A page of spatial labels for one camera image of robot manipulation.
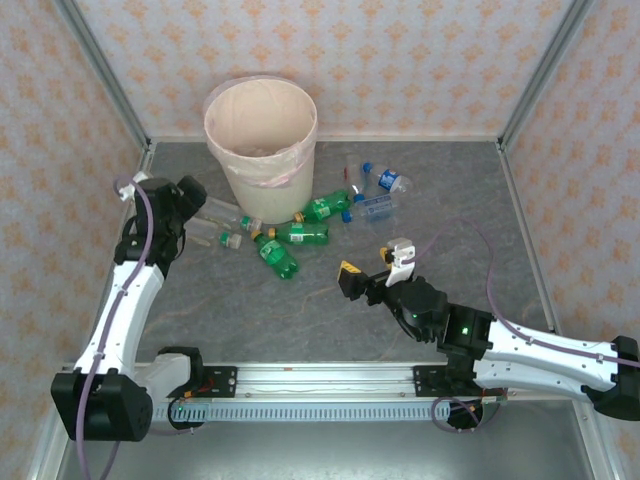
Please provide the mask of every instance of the white bracket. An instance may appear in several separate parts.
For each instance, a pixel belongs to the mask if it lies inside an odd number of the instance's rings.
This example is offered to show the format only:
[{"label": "white bracket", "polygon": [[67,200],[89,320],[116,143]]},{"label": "white bracket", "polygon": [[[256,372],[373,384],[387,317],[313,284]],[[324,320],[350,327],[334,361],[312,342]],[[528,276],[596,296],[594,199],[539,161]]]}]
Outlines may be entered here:
[{"label": "white bracket", "polygon": [[153,363],[135,372],[135,382],[147,389],[154,408],[176,388],[189,381],[191,359],[181,353],[158,355]]},{"label": "white bracket", "polygon": [[[144,170],[141,170],[133,176],[133,181],[136,183],[140,183],[143,180],[148,180],[149,178],[153,178],[153,175],[151,175],[149,172],[145,172]],[[121,187],[118,190],[118,194],[120,195],[120,200],[122,200],[123,202],[126,202],[127,200],[131,200],[135,193],[136,193],[136,189],[130,183],[125,185],[124,187]]]},{"label": "white bracket", "polygon": [[393,255],[391,263],[391,273],[385,285],[390,287],[398,282],[408,280],[415,268],[415,262],[405,263],[416,256],[416,247],[411,240],[406,238],[395,238],[387,243],[387,249]]},{"label": "white bracket", "polygon": [[[551,333],[538,332],[513,322],[511,325],[527,338],[534,338],[567,349],[582,350],[601,357],[617,356],[609,342],[584,342]],[[618,373],[618,365],[613,362],[579,357],[551,350],[537,343],[527,342],[513,335],[502,322],[491,324],[488,340],[493,346],[485,352],[483,360],[526,365],[546,372],[545,375],[558,375],[573,379],[580,385],[588,385],[601,392],[606,392],[615,386],[611,378],[612,375]]]},{"label": "white bracket", "polygon": [[482,359],[473,364],[473,371],[474,383],[482,388],[518,388],[589,401],[578,380],[528,365]]}]

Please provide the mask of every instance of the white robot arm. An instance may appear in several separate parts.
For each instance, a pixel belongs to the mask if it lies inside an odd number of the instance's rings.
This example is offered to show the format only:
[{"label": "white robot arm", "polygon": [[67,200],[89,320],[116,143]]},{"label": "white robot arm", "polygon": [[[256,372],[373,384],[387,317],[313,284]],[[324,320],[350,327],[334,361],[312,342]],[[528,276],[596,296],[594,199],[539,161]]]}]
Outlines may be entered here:
[{"label": "white robot arm", "polygon": [[640,421],[640,363],[636,340],[586,342],[539,332],[493,314],[450,304],[423,277],[413,277],[415,248],[392,240],[381,255],[388,271],[371,277],[342,262],[344,295],[383,303],[400,327],[419,342],[434,342],[446,369],[415,368],[416,394],[480,395],[487,389],[522,388],[592,402],[596,411]]},{"label": "white robot arm", "polygon": [[[116,247],[113,282],[96,331],[73,371],[57,374],[51,385],[62,422],[74,440],[79,412],[84,410],[84,439],[139,441],[149,430],[154,406],[172,391],[191,390],[203,381],[202,357],[196,348],[164,348],[139,372],[134,363],[149,309],[178,255],[179,241],[184,240],[184,224],[204,204],[206,192],[189,176],[177,185],[161,178],[135,179],[140,180],[153,215],[148,255],[144,259],[149,219],[136,195],[136,230],[131,233],[132,224],[127,224]],[[133,187],[124,187],[121,198],[127,200],[132,192]],[[142,259],[144,265],[138,266]],[[136,268],[138,273],[125,290]],[[114,310],[115,302],[119,303]],[[101,345],[105,331],[106,342]],[[91,382],[89,395],[83,400],[87,382]]]}]

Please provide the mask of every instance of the beige trash bin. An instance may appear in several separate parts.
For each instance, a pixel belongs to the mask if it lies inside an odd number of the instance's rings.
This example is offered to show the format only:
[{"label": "beige trash bin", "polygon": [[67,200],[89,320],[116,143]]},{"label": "beige trash bin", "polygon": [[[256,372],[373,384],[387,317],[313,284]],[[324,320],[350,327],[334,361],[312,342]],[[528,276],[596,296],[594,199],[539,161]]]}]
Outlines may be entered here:
[{"label": "beige trash bin", "polygon": [[289,80],[247,77],[216,88],[203,111],[209,150],[242,209],[265,223],[290,221],[311,199],[318,131],[311,97]]}]

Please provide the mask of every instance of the orange patterned wall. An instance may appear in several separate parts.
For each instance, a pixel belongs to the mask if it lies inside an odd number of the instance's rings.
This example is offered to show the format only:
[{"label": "orange patterned wall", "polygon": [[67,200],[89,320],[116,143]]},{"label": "orange patterned wall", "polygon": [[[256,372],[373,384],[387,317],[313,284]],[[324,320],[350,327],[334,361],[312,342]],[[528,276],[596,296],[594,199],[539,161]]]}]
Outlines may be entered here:
[{"label": "orange patterned wall", "polygon": [[[596,2],[509,157],[565,332],[640,338],[636,0]],[[640,425],[617,428],[640,478]]]},{"label": "orange patterned wall", "polygon": [[25,478],[49,387],[87,340],[135,171],[125,131],[51,0],[0,2],[0,465]]},{"label": "orange patterned wall", "polygon": [[278,74],[323,135],[500,134],[570,0],[80,0],[151,136],[203,136],[207,94]]}]

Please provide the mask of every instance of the gray marble surface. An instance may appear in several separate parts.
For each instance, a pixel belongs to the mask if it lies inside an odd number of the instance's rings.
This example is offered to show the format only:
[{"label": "gray marble surface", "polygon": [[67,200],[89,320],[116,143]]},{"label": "gray marble surface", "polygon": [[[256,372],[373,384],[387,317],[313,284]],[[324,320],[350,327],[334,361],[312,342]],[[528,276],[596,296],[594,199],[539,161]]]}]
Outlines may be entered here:
[{"label": "gray marble surface", "polygon": [[[197,346],[206,362],[444,360],[433,345],[406,336],[385,307],[344,298],[336,277],[342,260],[369,274],[382,271],[378,251],[388,240],[403,236],[420,250],[447,219],[457,216],[481,224],[495,246],[494,287],[502,312],[513,321],[546,329],[492,143],[319,143],[314,196],[343,187],[344,158],[351,152],[394,167],[413,181],[411,191],[398,196],[401,205],[392,218],[373,225],[345,225],[330,218],[329,245],[287,247],[300,264],[289,281],[258,257],[248,235],[237,251],[187,242],[153,304],[138,360],[153,360],[167,345]],[[192,174],[210,195],[234,201],[205,144],[159,144],[152,172],[174,181]],[[456,225],[418,261],[416,272],[447,292],[450,302],[488,310],[488,257],[476,233]]]}]

